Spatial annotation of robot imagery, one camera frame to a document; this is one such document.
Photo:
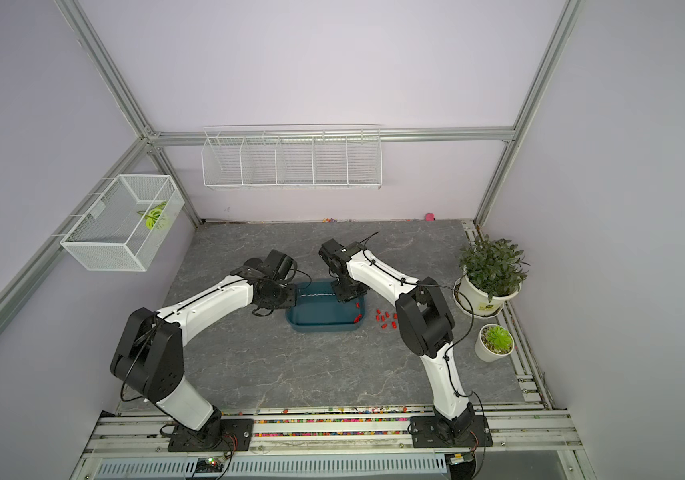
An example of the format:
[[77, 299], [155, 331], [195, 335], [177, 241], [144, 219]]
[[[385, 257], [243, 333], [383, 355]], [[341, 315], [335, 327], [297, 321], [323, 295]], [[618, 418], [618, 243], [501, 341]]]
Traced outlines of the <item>teal plastic storage box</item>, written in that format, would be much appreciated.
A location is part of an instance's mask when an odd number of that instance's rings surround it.
[[[356, 310], [356, 303], [362, 305]], [[363, 325], [366, 315], [364, 296], [351, 302], [338, 302], [332, 281], [319, 281], [298, 288], [296, 306], [286, 312], [286, 321], [300, 333], [336, 333], [354, 331]], [[359, 323], [354, 320], [361, 316]]]

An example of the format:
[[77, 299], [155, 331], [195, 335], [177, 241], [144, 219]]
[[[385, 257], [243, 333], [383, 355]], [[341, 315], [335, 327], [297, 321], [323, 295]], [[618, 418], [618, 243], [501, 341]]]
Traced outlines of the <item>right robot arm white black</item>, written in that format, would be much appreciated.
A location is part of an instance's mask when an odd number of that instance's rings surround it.
[[455, 320], [436, 280], [408, 276], [359, 244], [342, 247], [330, 241], [318, 255], [336, 278], [340, 302], [372, 290], [393, 304], [401, 338], [426, 370], [436, 418], [456, 435], [469, 429], [476, 414], [454, 358]]

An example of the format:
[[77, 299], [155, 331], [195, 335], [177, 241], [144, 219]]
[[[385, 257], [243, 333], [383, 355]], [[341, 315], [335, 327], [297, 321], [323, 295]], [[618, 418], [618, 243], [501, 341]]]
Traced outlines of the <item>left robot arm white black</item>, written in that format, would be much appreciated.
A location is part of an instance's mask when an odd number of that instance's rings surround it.
[[232, 312], [248, 306], [273, 312], [294, 307], [297, 299], [294, 283], [229, 275], [172, 306], [140, 308], [124, 326], [110, 373], [176, 423], [202, 432], [218, 422], [220, 413], [186, 379], [186, 344]]

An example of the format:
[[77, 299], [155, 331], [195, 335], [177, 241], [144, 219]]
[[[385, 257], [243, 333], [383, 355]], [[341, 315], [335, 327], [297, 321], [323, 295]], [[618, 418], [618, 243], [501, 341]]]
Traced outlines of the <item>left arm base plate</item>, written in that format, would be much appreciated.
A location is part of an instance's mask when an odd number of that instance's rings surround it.
[[168, 451], [178, 452], [239, 452], [248, 451], [252, 442], [254, 421], [246, 417], [215, 419], [202, 430], [192, 430], [174, 422], [168, 436]]

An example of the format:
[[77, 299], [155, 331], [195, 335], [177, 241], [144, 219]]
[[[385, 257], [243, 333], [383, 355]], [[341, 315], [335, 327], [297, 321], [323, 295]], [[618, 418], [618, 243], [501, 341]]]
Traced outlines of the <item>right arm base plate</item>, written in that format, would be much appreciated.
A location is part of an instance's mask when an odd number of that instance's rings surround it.
[[440, 416], [413, 416], [407, 428], [414, 448], [492, 447], [494, 440], [487, 418], [475, 415], [471, 420], [450, 422]]

